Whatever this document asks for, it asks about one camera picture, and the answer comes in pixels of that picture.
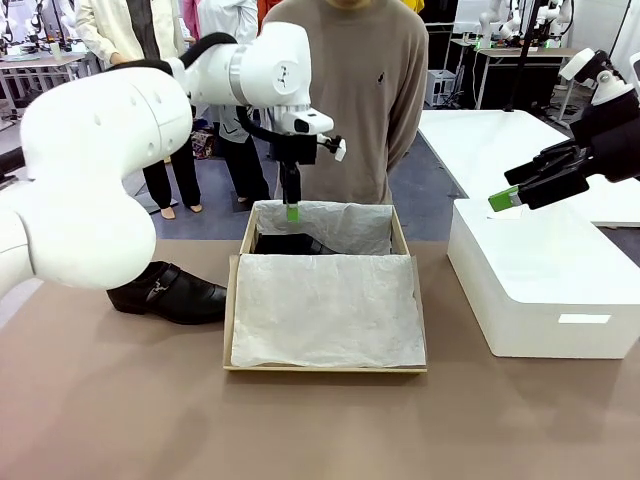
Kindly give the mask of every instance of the white table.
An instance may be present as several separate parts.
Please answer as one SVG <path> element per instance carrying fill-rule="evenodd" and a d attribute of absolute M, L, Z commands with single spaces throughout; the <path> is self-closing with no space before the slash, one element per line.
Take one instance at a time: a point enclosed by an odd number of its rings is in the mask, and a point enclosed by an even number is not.
<path fill-rule="evenodd" d="M 488 198 L 509 187 L 504 172 L 567 137 L 523 111 L 425 110 L 419 132 L 460 191 Z M 600 227 L 640 227 L 640 182 L 589 177 L 591 188 L 566 200 Z"/>
<path fill-rule="evenodd" d="M 37 79 L 40 89 L 46 92 L 62 82 L 87 77 L 98 71 L 98 64 L 92 53 L 65 52 L 60 60 L 56 60 L 50 53 L 38 52 L 33 59 L 29 60 L 0 60 L 0 85 L 9 102 L 9 107 L 15 113 L 16 106 L 8 80 L 15 82 L 18 95 L 23 97 L 26 93 L 23 81 L 27 82 L 28 88 L 37 90 L 38 86 L 35 82 Z"/>

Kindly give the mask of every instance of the black cable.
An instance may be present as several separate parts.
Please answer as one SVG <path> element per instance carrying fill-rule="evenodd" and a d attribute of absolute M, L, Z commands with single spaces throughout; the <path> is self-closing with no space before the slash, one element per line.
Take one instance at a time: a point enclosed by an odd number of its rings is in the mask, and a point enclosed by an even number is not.
<path fill-rule="evenodd" d="M 212 33 L 198 40 L 185 54 L 180 57 L 180 61 L 184 64 L 184 68 L 189 68 L 195 61 L 214 45 L 237 43 L 236 39 L 226 33 Z M 133 62 L 119 63 L 110 67 L 107 72 L 112 70 L 122 70 L 123 68 L 147 67 L 157 68 L 164 73 L 173 76 L 171 65 L 163 60 L 135 60 Z"/>
<path fill-rule="evenodd" d="M 53 4 L 53 14 L 56 17 L 56 22 L 58 23 L 58 28 L 59 28 L 58 31 L 60 32 L 60 46 L 64 48 L 67 42 L 64 39 L 64 30 L 62 30 L 62 23 L 60 23 L 60 15 L 58 14 L 58 7 L 56 7 L 56 0 L 52 0 L 51 3 Z"/>
<path fill-rule="evenodd" d="M 527 63 L 529 48 L 531 47 L 531 42 L 533 41 L 533 34 L 536 26 L 536 20 L 538 18 L 538 11 L 540 10 L 541 4 L 542 4 L 542 0 L 533 0 L 533 8 L 531 9 L 531 16 L 529 17 L 529 26 L 527 27 L 527 31 L 524 35 L 524 45 L 522 46 L 522 51 L 520 52 L 520 58 L 518 59 L 518 67 L 516 69 L 516 78 L 513 82 L 513 89 L 511 90 L 511 98 L 509 99 L 509 103 L 507 104 L 506 107 L 504 107 L 505 112 L 513 112 L 513 105 L 516 101 L 518 88 L 520 87 L 520 80 L 522 79 L 524 66 Z"/>
<path fill-rule="evenodd" d="M 228 43 L 238 43 L 235 38 L 226 33 L 211 33 L 198 40 L 189 50 L 186 51 L 180 60 L 184 64 L 184 68 L 189 68 L 193 63 L 209 48 L 214 45 L 223 45 Z"/>
<path fill-rule="evenodd" d="M 124 62 L 119 63 L 118 65 L 113 65 L 112 67 L 107 69 L 107 72 L 111 72 L 114 70 L 122 70 L 123 68 L 135 68 L 135 67 L 146 67 L 146 68 L 157 68 L 158 70 L 162 70 L 167 75 L 173 76 L 173 71 L 171 70 L 171 65 L 163 60 L 135 60 L 133 62 Z"/>
<path fill-rule="evenodd" d="M 258 125 L 253 123 L 253 121 L 249 118 L 249 114 L 247 113 L 247 107 L 236 107 L 236 115 L 238 116 L 240 126 L 244 128 L 247 133 L 250 133 L 260 140 L 269 143 L 277 143 L 283 140 L 283 137 L 286 137 L 286 135 L 272 132 L 271 130 L 259 127 Z"/>
<path fill-rule="evenodd" d="M 564 29 L 564 32 L 560 34 L 561 37 L 564 36 L 565 33 L 569 31 L 569 29 L 573 26 L 573 16 L 576 14 L 576 3 L 575 0 L 571 0 L 571 20 L 569 20 L 569 25 Z"/>
<path fill-rule="evenodd" d="M 4 18 L 7 19 L 7 26 L 5 28 L 4 34 L 8 37 L 7 43 L 13 42 L 13 32 L 11 31 L 11 27 L 9 26 L 9 0 L 2 0 L 2 12 L 4 13 Z"/>
<path fill-rule="evenodd" d="M 522 2 L 522 20 L 524 21 L 524 16 L 527 14 L 527 0 L 523 0 Z"/>
<path fill-rule="evenodd" d="M 613 41 L 613 46 L 611 47 L 611 51 L 609 52 L 609 58 L 613 56 L 613 51 L 616 49 L 616 45 L 618 45 L 618 39 L 620 38 L 620 33 L 622 32 L 622 28 L 624 27 L 624 22 L 627 20 L 627 14 L 629 13 L 629 9 L 631 8 L 632 1 L 633 0 L 629 0 L 627 2 L 627 8 L 625 9 L 624 15 L 622 16 L 622 22 L 620 22 L 620 28 L 618 28 L 616 39 Z"/>

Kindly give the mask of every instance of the table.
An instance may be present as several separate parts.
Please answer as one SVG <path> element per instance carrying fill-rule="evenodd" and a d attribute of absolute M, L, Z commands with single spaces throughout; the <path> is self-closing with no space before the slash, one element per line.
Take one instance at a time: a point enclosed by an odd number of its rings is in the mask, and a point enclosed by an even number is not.
<path fill-rule="evenodd" d="M 579 50 L 573 48 L 538 48 L 537 50 L 530 50 L 527 54 L 527 58 L 535 58 L 535 57 L 543 57 L 543 58 L 571 58 Z M 503 58 L 518 58 L 520 57 L 522 51 L 520 48 L 485 48 L 479 49 L 476 52 L 476 55 L 484 55 L 484 70 L 482 73 L 482 80 L 480 83 L 480 92 L 478 93 L 478 101 L 476 102 L 476 110 L 480 109 L 482 105 L 482 97 L 484 96 L 484 89 L 487 83 L 487 73 L 489 72 L 489 65 L 491 64 L 491 59 L 503 59 Z M 573 82 L 571 82 L 569 90 L 567 91 L 567 96 L 565 97 L 565 103 L 563 104 L 559 121 L 562 121 L 562 117 L 564 116 L 564 111 L 567 108 L 567 102 L 569 97 L 571 96 L 571 91 L 573 89 Z"/>
<path fill-rule="evenodd" d="M 72 81 L 76 78 L 74 69 L 77 67 L 77 76 L 80 78 L 98 72 L 96 58 L 91 53 L 63 53 L 62 59 L 56 60 L 47 52 L 40 52 L 41 58 L 22 61 L 0 61 L 0 85 L 13 112 L 16 111 L 13 93 L 9 88 L 8 79 L 14 79 L 18 95 L 25 95 L 22 80 L 27 80 L 29 88 L 37 90 L 35 79 L 37 78 L 42 91 L 50 89 L 47 79 L 52 86 L 59 85 L 63 80 Z"/>
<path fill-rule="evenodd" d="M 240 242 L 160 241 L 226 284 Z M 442 243 L 413 243 L 430 372 L 225 373 L 222 325 L 115 312 L 45 284 L 0 331 L 7 480 L 637 480 L 640 348 L 489 353 Z"/>
<path fill-rule="evenodd" d="M 460 65 L 462 64 L 462 58 L 464 56 L 464 53 L 466 51 L 466 49 L 468 47 L 475 47 L 475 43 L 469 43 L 469 42 L 465 42 L 463 39 L 460 38 L 456 38 L 456 39 L 452 39 L 450 42 L 450 45 L 454 44 L 457 45 L 460 48 L 460 60 L 458 62 L 458 68 L 460 68 Z M 478 56 L 479 55 L 483 55 L 484 56 L 484 68 L 482 68 L 482 76 L 481 78 L 481 83 L 480 83 L 480 89 L 478 91 L 478 95 L 477 95 L 477 99 L 475 101 L 475 109 L 479 110 L 482 107 L 482 100 L 484 98 L 484 94 L 485 94 L 485 88 L 487 85 L 487 75 L 489 73 L 489 68 L 491 66 L 503 66 L 502 65 L 502 60 L 504 59 L 515 59 L 515 58 L 519 58 L 520 54 L 521 54 L 521 49 L 520 48 L 503 48 L 503 47 L 496 47 L 496 48 L 481 48 L 476 50 L 475 55 L 475 62 L 482 62 L 481 60 L 478 60 Z M 541 58 L 548 58 L 550 60 L 552 59 L 563 59 L 563 58 L 571 58 L 573 57 L 576 53 L 578 53 L 579 50 L 575 50 L 572 48 L 538 48 L 536 50 L 529 50 L 527 58 L 535 58 L 537 60 L 540 60 Z M 541 64 L 541 63 L 536 63 L 535 65 L 531 65 L 531 66 L 538 66 L 538 67 L 544 67 L 544 66 L 549 66 L 547 64 Z M 559 63 L 554 63 L 553 66 L 559 66 Z M 560 108 L 560 112 L 558 114 L 558 118 L 556 119 L 556 121 L 560 124 L 562 124 L 563 126 L 567 126 L 563 121 L 562 118 L 564 117 L 564 113 L 566 111 L 567 105 L 569 103 L 569 98 L 571 96 L 571 92 L 573 90 L 573 81 L 569 82 L 568 85 L 568 90 L 567 90 L 567 95 L 565 96 L 565 99 L 563 101 L 563 104 Z"/>
<path fill-rule="evenodd" d="M 419 132 L 468 198 L 489 198 L 508 188 L 505 171 L 567 139 L 519 110 L 425 110 Z M 594 175 L 589 185 L 566 200 L 573 210 L 599 227 L 640 227 L 640 182 L 613 184 Z"/>

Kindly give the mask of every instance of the black leather shoe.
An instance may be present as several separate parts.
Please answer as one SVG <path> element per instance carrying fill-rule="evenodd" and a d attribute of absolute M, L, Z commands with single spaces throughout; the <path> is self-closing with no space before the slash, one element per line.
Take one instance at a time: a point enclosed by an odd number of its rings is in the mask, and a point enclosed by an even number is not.
<path fill-rule="evenodd" d="M 152 262 L 134 281 L 107 290 L 116 310 L 153 313 L 181 325 L 224 320 L 227 289 L 166 262 Z"/>
<path fill-rule="evenodd" d="M 254 253 L 259 255 L 336 255 L 306 233 L 260 235 Z"/>

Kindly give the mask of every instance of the white plastic bin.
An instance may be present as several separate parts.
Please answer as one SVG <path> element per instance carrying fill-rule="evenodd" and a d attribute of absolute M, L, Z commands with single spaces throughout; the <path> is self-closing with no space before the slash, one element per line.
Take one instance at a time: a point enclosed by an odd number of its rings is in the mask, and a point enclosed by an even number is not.
<path fill-rule="evenodd" d="M 493 354 L 624 358 L 640 336 L 640 268 L 566 205 L 520 212 L 454 205 L 449 258 Z"/>
<path fill-rule="evenodd" d="M 455 74 L 448 70 L 428 70 L 425 94 L 427 105 L 444 105 L 453 93 L 455 79 Z"/>

